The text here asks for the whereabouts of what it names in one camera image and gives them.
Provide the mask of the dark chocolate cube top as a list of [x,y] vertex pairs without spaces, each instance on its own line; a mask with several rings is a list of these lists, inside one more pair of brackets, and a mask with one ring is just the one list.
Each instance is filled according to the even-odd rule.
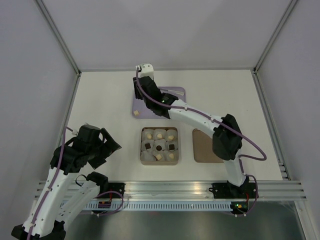
[[145,144],[145,149],[148,150],[148,149],[150,149],[150,148],[151,148],[151,145],[150,145],[149,143],[146,143],[146,144]]

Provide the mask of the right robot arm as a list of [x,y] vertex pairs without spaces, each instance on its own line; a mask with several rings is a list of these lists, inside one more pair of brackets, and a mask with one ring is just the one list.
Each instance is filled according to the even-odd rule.
[[154,114],[170,120],[186,123],[199,129],[212,140],[213,153],[223,160],[228,180],[224,183],[224,192],[232,199],[246,197],[252,193],[250,175],[244,172],[241,158],[242,140],[252,143],[244,136],[235,117],[209,115],[193,109],[178,97],[162,93],[150,76],[133,78],[136,99],[144,101],[146,107]]

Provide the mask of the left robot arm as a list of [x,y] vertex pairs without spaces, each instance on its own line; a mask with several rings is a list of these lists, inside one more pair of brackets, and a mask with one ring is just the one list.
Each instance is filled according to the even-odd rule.
[[89,164],[97,169],[121,146],[105,128],[84,124],[74,132],[70,140],[62,139],[53,153],[48,176],[36,205],[20,225],[13,228],[11,235],[18,240],[63,240],[69,225],[94,199],[106,198],[104,207],[110,207],[112,198],[123,194],[112,188],[107,176],[93,171],[85,176],[79,190],[67,203],[64,197],[70,185],[76,181],[80,170]]

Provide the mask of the white tweezers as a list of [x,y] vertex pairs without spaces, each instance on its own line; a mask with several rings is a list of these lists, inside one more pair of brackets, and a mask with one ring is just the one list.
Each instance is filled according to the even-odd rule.
[[180,96],[184,96],[185,95],[185,93],[182,92],[182,91],[176,91],[176,90],[165,89],[165,88],[161,88],[160,90],[163,91],[163,92],[174,93],[174,94],[177,94],[177,95],[180,95]]

